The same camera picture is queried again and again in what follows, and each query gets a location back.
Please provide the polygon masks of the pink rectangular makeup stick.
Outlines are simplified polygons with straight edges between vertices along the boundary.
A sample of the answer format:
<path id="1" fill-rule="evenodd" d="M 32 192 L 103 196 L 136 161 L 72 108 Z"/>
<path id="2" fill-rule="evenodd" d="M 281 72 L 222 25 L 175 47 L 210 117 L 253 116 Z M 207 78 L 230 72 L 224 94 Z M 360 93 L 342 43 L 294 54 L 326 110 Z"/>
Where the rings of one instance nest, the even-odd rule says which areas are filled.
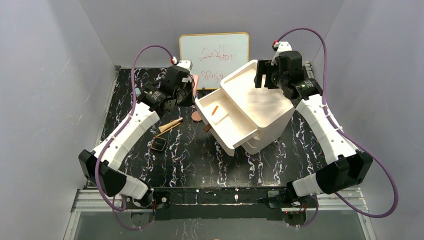
<path id="1" fill-rule="evenodd" d="M 192 90 L 193 92 L 195 92 L 197 90 L 198 87 L 198 82 L 199 82 L 199 76 L 197 74 L 192 74 Z"/>

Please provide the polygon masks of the white square makeup palette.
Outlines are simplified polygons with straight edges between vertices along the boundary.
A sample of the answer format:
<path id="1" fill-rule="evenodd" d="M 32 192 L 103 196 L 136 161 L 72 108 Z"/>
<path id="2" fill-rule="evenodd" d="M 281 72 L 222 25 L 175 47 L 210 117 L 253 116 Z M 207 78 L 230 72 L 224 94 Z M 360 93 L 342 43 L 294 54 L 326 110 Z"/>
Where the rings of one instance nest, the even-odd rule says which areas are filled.
<path id="1" fill-rule="evenodd" d="M 224 107 L 216 105 L 212 110 L 211 120 L 214 125 L 218 125 L 228 115 L 229 113 Z"/>

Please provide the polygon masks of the white top drawer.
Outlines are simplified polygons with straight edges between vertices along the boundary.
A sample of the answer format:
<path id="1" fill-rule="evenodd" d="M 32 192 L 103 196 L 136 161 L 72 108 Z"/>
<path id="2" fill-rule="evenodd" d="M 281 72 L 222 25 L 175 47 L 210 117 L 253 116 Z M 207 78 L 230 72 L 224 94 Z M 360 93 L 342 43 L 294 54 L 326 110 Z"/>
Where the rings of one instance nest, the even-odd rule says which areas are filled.
<path id="1" fill-rule="evenodd" d="M 258 132 L 255 123 L 241 111 L 234 101 L 222 89 L 195 99 L 196 110 L 205 125 L 211 124 L 209 131 L 229 156 L 235 155 L 235 149 L 252 139 Z M 211 114 L 215 106 L 228 111 L 228 116 L 218 125 L 212 122 Z"/>

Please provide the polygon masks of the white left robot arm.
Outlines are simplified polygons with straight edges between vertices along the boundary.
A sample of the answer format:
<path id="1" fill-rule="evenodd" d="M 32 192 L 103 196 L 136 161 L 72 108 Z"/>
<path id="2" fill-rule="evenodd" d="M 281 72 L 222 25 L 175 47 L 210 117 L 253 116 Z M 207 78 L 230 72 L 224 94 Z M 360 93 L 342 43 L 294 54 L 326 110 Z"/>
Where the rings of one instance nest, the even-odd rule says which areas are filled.
<path id="1" fill-rule="evenodd" d="M 145 84 L 136 91 L 135 109 L 93 150 L 82 150 L 78 156 L 85 177 L 101 188 L 108 197 L 129 196 L 146 199 L 153 189 L 142 180 L 119 171 L 119 168 L 142 135 L 176 106 L 194 102 L 193 64 L 181 60 L 167 68 L 159 83 Z"/>

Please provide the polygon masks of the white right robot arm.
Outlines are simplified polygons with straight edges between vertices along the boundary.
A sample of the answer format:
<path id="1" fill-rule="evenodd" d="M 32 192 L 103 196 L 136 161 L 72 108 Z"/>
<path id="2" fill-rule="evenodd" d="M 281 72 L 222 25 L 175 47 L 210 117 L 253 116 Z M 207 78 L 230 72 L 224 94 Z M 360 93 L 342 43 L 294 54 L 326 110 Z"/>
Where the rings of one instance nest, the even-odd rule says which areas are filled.
<path id="1" fill-rule="evenodd" d="M 254 84 L 256 88 L 278 89 L 291 101 L 313 131 L 327 163 L 316 173 L 288 182 L 285 200 L 333 194 L 363 182 L 373 158 L 343 136 L 342 127 L 323 103 L 323 89 L 308 76 L 298 51 L 283 51 L 274 59 L 258 60 Z"/>

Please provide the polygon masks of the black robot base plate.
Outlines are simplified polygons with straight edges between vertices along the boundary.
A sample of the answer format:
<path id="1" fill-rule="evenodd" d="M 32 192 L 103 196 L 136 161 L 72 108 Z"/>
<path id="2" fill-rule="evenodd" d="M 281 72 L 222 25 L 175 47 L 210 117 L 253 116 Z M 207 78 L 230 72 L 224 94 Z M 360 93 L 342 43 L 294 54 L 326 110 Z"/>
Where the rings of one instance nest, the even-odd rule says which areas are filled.
<path id="1" fill-rule="evenodd" d="M 124 197 L 121 206 L 157 221 L 265 219 L 296 226 L 307 223 L 317 200 L 289 198 L 285 187 L 156 187 L 142 200 Z"/>

